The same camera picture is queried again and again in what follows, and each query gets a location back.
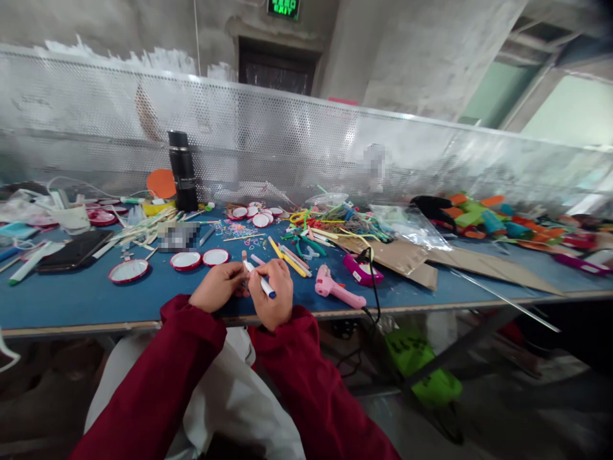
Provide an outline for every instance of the plastic cup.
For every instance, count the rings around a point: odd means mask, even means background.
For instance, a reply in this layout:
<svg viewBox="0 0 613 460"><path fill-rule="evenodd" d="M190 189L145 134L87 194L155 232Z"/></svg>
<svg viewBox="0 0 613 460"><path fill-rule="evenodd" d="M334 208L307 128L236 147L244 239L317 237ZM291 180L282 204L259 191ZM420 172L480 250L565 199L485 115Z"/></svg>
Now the plastic cup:
<svg viewBox="0 0 613 460"><path fill-rule="evenodd" d="M69 235L85 233L91 229L87 209L82 204L67 210L49 211L49 214Z"/></svg>

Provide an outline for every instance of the black phone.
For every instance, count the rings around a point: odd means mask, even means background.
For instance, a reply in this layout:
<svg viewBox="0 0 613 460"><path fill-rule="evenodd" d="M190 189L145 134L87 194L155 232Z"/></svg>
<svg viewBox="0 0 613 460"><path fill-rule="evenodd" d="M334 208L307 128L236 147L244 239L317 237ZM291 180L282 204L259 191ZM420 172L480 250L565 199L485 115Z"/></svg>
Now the black phone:
<svg viewBox="0 0 613 460"><path fill-rule="evenodd" d="M38 273L63 272L91 265L92 255L104 246L113 236L113 230L91 230L77 235L55 254L43 259L36 271Z"/></svg>

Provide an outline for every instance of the blue tabletop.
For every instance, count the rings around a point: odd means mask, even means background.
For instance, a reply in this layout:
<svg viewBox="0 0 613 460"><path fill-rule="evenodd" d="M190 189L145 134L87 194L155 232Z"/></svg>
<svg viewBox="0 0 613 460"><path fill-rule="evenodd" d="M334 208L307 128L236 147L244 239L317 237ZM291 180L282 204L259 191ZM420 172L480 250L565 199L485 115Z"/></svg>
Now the blue tabletop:
<svg viewBox="0 0 613 460"><path fill-rule="evenodd" d="M194 221L223 219L221 211L214 210L194 218ZM108 227L119 231L118 226ZM287 228L287 222L275 223L260 233L270 234L275 241L280 241ZM200 235L209 226L203 224ZM265 261L276 257L269 244L252 245L249 250L244 241L228 241L228 234L214 233L209 240L197 248L200 253L221 247L231 254L231 260L240 261L241 251L246 249ZM61 241L67 235L56 229L36 237ZM588 293L593 291L613 291L613 279L601 278L555 262L549 255L532 250L507 245L510 256L501 254L488 243L471 243L458 241L458 246L476 250L511 260L529 268L565 293ZM369 307L375 307L372 289L357 285L348 270L342 264L345 255L340 249L325 248L327 257L314 259L311 271L315 275L322 263L331 268L335 281L347 285L349 291L364 296ZM147 249L132 247L133 258L142 258L149 254ZM0 325L3 329L45 328L55 326L99 325L105 323L124 323L136 321L157 321L159 310L164 302L179 293L190 294L208 273L209 268L201 265L190 272L177 272L169 264L172 254L157 252L149 263L149 273L131 284L117 285L108 280L111 268L121 262L120 251L111 249L92 267L78 272L54 273L40 275L31 273L28 278L16 286L9 286L8 279L17 270L15 265L0 274ZM451 273L447 268L438 266L438 290L432 292L425 287L407 280L385 268L379 268L385 279L379 285L379 299L383 311L394 307L428 307L446 304L495 302L499 299L474 284ZM294 302L304 305L312 312L347 312L351 308L334 297L323 298L314 289L315 279L303 279L291 270L294 279ZM552 295L503 281L474 275L490 289L508 298L535 300L550 298ZM233 299L221 310L222 316L236 318L255 314L249 299Z"/></svg>

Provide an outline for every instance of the table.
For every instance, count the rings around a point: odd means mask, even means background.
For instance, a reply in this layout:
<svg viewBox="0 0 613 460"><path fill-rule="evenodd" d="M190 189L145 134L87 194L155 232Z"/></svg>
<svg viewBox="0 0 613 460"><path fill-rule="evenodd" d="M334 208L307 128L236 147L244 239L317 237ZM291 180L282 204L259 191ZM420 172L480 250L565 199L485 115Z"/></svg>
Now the table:
<svg viewBox="0 0 613 460"><path fill-rule="evenodd" d="M194 218L198 220L222 219L221 210L213 210ZM119 226L106 227L116 231ZM270 234L275 241L287 228L287 222L273 224L259 233ZM200 235L208 225L203 224ZM37 236L36 240L48 238L61 241L67 238L62 231L55 229ZM198 248L200 252L221 247L231 254L231 260L240 261L241 251L247 250L268 261L276 257L273 249L263 246L245 245L245 241L223 242L229 236L213 234ZM559 264L547 254L527 250L513 245L506 247L510 256L500 253L493 245L458 241L457 245L471 250L485 252L501 257L509 257L526 266L535 274L559 288L567 297L542 293L522 286L474 275L475 279L511 298L522 305L542 302L563 302L613 297L613 279L601 278L583 273ZM327 257L314 259L310 263L314 275L319 265L328 264L335 281L347 285L348 290L367 299L369 308L375 308L372 289L355 283L342 264L345 255L340 249L326 248ZM145 257L149 251L132 247L133 258ZM17 266L0 274L0 325L5 337L41 337L75 334L108 334L129 329L147 330L159 327L160 307L179 293L190 294L198 286L209 268L202 265L191 272L177 272L169 264L172 254L156 253L149 260L150 272L142 279L131 284L116 285L107 279L111 268L121 262L119 249L113 248L92 267L73 273L40 275L32 273L20 284L7 285ZM384 314L406 314L411 312L441 311L477 307L497 307L506 305L496 296L478 286L457 277L448 269L438 266L438 290L431 292L406 278L385 268L379 268L385 279L379 285L379 299ZM310 310L318 319L351 318L363 315L335 297L323 298L315 293L314 279L302 279L292 269L294 279L294 302ZM253 303L249 299L232 299L221 310L222 317L230 326L258 323Z"/></svg>

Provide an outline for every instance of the red sleeve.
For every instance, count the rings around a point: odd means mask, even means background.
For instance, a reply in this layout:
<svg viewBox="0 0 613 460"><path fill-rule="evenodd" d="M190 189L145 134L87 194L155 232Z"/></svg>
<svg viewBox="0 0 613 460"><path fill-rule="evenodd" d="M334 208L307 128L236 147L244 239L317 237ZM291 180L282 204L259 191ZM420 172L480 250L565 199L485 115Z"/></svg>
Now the red sleeve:
<svg viewBox="0 0 613 460"><path fill-rule="evenodd" d="M193 389L223 348L221 321L177 295L164 325L83 436L71 459L163 459Z"/></svg>
<svg viewBox="0 0 613 460"><path fill-rule="evenodd" d="M274 334L258 328L255 347L283 395L307 459L400 460L337 369L321 356L317 321L306 309L294 307L291 321Z"/></svg>

